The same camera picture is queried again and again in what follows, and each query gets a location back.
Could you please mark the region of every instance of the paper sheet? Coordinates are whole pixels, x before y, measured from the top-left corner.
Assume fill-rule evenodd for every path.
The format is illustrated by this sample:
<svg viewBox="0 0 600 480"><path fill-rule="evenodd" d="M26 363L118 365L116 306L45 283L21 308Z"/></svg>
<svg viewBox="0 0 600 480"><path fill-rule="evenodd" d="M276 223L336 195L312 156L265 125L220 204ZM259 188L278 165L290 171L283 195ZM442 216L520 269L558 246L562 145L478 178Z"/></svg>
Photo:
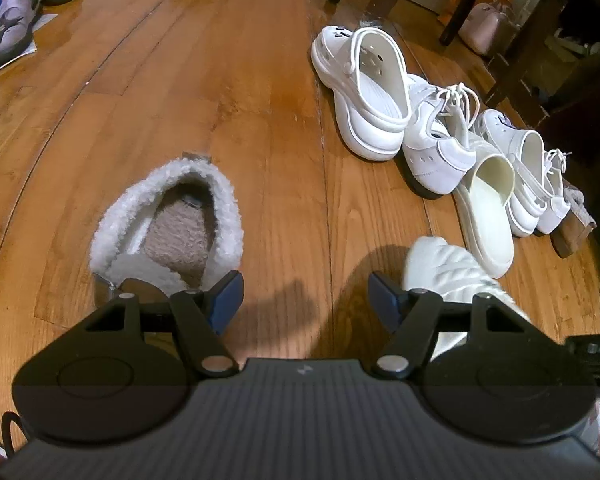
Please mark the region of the paper sheet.
<svg viewBox="0 0 600 480"><path fill-rule="evenodd" d="M50 22L56 16L57 16L57 14L43 14L42 16L40 16L40 19L38 20L38 22L34 25L33 31L35 32L36 30L38 30L43 25L46 25L48 22ZM31 41L31 43L29 43L29 46L26 48L26 50L22 54L20 54L19 56L14 57L13 59L11 59L10 61L8 61L4 65L0 66L0 70L3 69L4 67L6 67L8 64L11 64L14 61L16 61L17 59L21 58L22 56L26 56L27 54L34 53L36 50L37 50L37 48L36 48L36 42L35 41Z"/></svg>

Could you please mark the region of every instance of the hardwood floorboard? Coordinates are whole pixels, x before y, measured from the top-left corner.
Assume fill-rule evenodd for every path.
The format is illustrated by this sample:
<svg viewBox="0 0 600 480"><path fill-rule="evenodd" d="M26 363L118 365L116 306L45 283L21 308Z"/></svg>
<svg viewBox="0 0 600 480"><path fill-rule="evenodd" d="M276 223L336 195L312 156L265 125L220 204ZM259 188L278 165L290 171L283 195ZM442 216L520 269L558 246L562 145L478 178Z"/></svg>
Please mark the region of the hardwood floorboard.
<svg viewBox="0 0 600 480"><path fill-rule="evenodd" d="M308 51L328 24L357 28L368 0L76 0L0 74L0 416L14 373L93 309L91 236L131 184L183 152L232 181L244 228L245 300L224 341L248 356L361 358L388 334L366 299L400 282L420 236L462 244L450 196L423 200L400 155L343 144ZM410 72L484 92L484 63L437 43L435 16L401 1L386 30ZM505 104L514 121L520 118ZM589 246L560 260L516 240L502 279L549 336L600 331Z"/></svg>

